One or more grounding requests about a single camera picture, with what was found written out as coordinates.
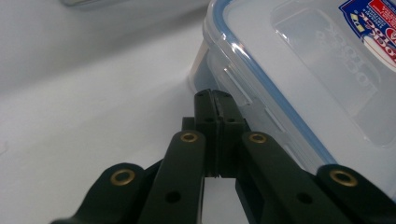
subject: label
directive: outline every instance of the label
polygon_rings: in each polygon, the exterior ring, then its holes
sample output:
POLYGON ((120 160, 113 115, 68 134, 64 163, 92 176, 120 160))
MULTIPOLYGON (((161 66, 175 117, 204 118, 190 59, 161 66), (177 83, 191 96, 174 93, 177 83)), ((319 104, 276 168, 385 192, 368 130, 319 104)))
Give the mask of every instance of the label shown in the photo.
POLYGON ((396 6, 388 0, 349 0, 339 8, 364 46, 396 72, 396 6))

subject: container lid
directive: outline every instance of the container lid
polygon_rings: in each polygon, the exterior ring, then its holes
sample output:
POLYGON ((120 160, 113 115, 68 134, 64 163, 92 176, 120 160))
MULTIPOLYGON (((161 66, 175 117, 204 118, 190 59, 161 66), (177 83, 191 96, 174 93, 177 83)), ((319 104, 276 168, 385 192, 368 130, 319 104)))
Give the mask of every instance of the container lid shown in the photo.
POLYGON ((323 163, 396 199, 396 6, 388 0, 218 0, 209 44, 229 48, 323 163))

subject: brass ring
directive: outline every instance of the brass ring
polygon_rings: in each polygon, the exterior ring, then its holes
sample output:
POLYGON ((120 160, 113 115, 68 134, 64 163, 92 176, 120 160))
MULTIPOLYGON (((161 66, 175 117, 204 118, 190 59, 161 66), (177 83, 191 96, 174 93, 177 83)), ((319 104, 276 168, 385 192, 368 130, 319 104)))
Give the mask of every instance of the brass ring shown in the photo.
POLYGON ((254 143, 264 143, 267 141, 267 137, 260 133, 251 134, 248 139, 254 143))
POLYGON ((129 169, 122 169, 116 171, 110 178, 110 181, 115 186, 124 186, 131 183, 134 180, 134 171, 129 169), (119 175, 127 174, 126 178, 117 179, 119 175))
POLYGON ((191 143, 198 140, 198 135, 196 135, 195 133, 183 133, 180 138, 183 142, 191 143))
POLYGON ((330 177, 333 181, 346 187, 356 187, 358 185, 358 180, 355 178, 355 176, 342 170, 330 171, 330 177))

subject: white table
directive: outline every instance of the white table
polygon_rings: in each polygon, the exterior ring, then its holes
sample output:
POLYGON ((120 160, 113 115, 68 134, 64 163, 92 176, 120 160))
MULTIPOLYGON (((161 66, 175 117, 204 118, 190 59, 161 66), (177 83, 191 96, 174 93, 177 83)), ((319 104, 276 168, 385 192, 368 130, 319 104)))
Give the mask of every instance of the white table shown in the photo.
MULTIPOLYGON (((72 216, 106 168, 149 167, 193 116, 205 8, 128 4, 0 3, 0 223, 72 216)), ((232 180, 206 180, 203 222, 247 223, 232 180)))

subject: clear plastic container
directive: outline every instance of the clear plastic container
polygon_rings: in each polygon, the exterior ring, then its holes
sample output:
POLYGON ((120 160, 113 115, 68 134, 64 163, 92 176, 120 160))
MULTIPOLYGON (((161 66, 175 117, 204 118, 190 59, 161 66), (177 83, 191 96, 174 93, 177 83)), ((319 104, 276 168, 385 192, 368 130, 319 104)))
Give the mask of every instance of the clear plastic container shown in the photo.
POLYGON ((250 126, 305 170, 340 163, 396 200, 395 8, 387 0, 212 1, 191 85, 228 91, 250 126))

